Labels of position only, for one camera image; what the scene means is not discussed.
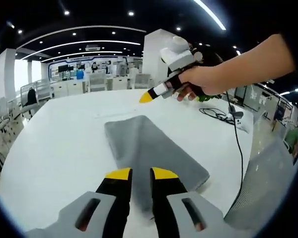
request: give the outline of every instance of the white tabletop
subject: white tabletop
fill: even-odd
[[[240,187],[241,157],[234,127],[199,112],[227,102],[138,100],[145,90],[88,93],[48,101],[13,144],[0,179],[0,199],[24,231],[44,228],[58,212],[86,191],[96,191],[107,172],[117,169],[104,124],[146,115],[210,173],[199,191],[225,215]],[[245,111],[252,125],[252,114]],[[252,145],[249,133],[237,130],[246,172]],[[145,223],[131,202],[124,237],[157,237],[154,223]]]

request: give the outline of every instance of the window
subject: window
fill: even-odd
[[[42,79],[41,62],[32,61],[32,82]]]
[[[20,91],[20,88],[29,83],[28,61],[16,59],[14,62],[14,88]]]

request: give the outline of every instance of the blue object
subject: blue object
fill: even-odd
[[[76,72],[76,78],[77,79],[83,79],[84,78],[84,72],[82,70],[78,70]]]

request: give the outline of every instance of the gray towel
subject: gray towel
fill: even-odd
[[[206,169],[145,116],[107,122],[105,131],[118,168],[133,169],[133,198],[147,218],[152,217],[151,167],[173,171],[188,191],[196,190],[210,177]]]

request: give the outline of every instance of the desk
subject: desk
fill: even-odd
[[[227,112],[227,102],[180,103],[160,97],[139,104],[144,92],[102,91],[54,99],[34,115],[11,147],[0,179],[0,199],[22,229],[50,225],[63,207],[86,191],[96,191],[105,174],[117,169],[104,124],[138,115],[146,115],[209,171],[210,178],[199,192],[224,214],[228,212],[241,175],[234,128],[198,111],[203,106]],[[244,113],[253,125],[252,113]],[[253,128],[249,134],[238,129],[237,134],[246,172]],[[155,224],[141,219],[133,200],[124,237],[157,237]]]

